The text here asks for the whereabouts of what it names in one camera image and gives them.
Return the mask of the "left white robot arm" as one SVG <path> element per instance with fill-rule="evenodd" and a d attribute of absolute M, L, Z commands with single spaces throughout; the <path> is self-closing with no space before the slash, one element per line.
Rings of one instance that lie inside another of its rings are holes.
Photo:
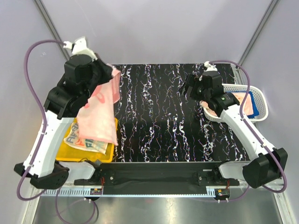
<path fill-rule="evenodd" d="M 112 71 L 96 53 L 74 54 L 64 64 L 62 78 L 48 93 L 45 104 L 39 105 L 43 117 L 40 136 L 27 159 L 14 167 L 22 179 L 30 178 L 30 184 L 37 189 L 58 189 L 71 177 L 91 185 L 100 181 L 101 173 L 94 162 L 69 162 L 63 166 L 56 155 L 67 128 L 90 102 L 96 87 L 113 78 Z"/>

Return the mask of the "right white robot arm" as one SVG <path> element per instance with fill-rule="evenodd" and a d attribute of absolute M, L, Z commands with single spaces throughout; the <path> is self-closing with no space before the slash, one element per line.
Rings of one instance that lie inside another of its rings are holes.
<path fill-rule="evenodd" d="M 204 101 L 225 122 L 244 146 L 249 161 L 227 161 L 212 173 L 213 182 L 223 185 L 228 179 L 245 181 L 256 189 L 277 180 L 285 179 L 284 168 L 288 154 L 267 141 L 248 119 L 236 96 L 224 90 L 217 71 L 206 71 L 202 76 L 189 74 L 179 89 L 180 94 Z"/>

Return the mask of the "pink patterned towel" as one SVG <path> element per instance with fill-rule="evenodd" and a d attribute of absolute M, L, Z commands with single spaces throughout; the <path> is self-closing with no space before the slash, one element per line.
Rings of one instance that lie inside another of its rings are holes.
<path fill-rule="evenodd" d="M 117 143 L 114 104 L 120 100 L 121 72 L 114 66 L 110 75 L 112 79 L 98 85 L 88 102 L 77 114 L 78 133 L 83 139 Z"/>

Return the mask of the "orange fox pattern towel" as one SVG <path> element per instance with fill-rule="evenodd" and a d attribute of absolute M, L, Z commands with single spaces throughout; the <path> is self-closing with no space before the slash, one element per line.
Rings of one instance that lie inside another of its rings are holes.
<path fill-rule="evenodd" d="M 234 96 L 239 100 L 239 102 L 241 103 L 245 97 L 245 92 L 232 92 L 234 94 Z M 200 102 L 200 105 L 204 108 L 206 108 L 207 112 L 213 116 L 217 116 L 217 114 L 211 110 L 209 107 L 208 107 L 208 104 L 207 102 L 205 101 L 201 101 Z M 248 94 L 247 98 L 246 98 L 246 101 L 245 101 L 245 104 L 243 106 L 243 110 L 245 112 L 245 114 L 248 116 L 248 115 L 251 115 L 253 113 L 253 109 L 252 109 L 252 103 L 251 103 L 251 97 L 250 95 Z"/>

